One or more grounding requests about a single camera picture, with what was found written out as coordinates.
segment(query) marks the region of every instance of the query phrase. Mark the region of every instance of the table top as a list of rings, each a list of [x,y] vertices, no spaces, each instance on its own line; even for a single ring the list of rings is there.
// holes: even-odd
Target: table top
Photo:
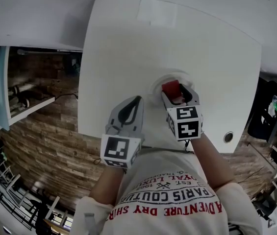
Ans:
[[[183,148],[168,128],[163,105],[148,95],[159,77],[181,72],[200,97],[203,130],[220,152],[234,152],[252,107],[261,45],[213,16],[174,6],[171,21],[154,23],[140,15],[141,0],[95,1],[81,62],[79,133],[101,137],[112,109],[140,95],[143,145]],[[233,140],[224,143],[230,131]]]

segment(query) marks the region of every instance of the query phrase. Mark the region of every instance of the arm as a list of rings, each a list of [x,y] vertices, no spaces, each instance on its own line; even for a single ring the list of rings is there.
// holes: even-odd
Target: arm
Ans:
[[[98,203],[114,206],[123,175],[123,169],[106,166],[89,197]]]
[[[191,140],[191,143],[213,190],[234,182],[234,174],[228,162],[220,155],[204,133],[202,133],[200,139]]]
[[[228,162],[204,133],[200,139],[191,142],[210,187],[227,212],[228,222],[239,226],[243,234],[262,234],[260,217],[243,188],[234,183],[234,174]]]

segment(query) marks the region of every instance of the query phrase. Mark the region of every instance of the red object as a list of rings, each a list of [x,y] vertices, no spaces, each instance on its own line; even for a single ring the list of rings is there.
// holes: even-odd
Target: red object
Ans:
[[[182,96],[182,92],[179,88],[178,80],[165,83],[161,87],[162,87],[162,91],[167,95],[168,99],[170,100],[174,100]]]

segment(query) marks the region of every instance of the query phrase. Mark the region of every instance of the white shelf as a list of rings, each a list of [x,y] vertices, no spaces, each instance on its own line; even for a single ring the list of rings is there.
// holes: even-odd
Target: white shelf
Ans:
[[[8,60],[9,60],[10,47],[0,48],[0,126],[9,130],[9,126],[17,121],[27,117],[29,114],[37,111],[38,109],[54,102],[55,98],[50,97],[42,100],[39,103],[30,105],[30,107],[19,111],[16,115],[11,116],[8,97]]]

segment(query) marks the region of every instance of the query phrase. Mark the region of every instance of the forearm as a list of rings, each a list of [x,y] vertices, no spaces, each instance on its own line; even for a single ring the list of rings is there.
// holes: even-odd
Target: forearm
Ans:
[[[204,133],[200,139],[191,140],[191,143],[211,188],[217,190],[234,181],[234,174],[228,162]]]
[[[114,206],[123,175],[123,169],[106,166],[89,197],[98,203]]]

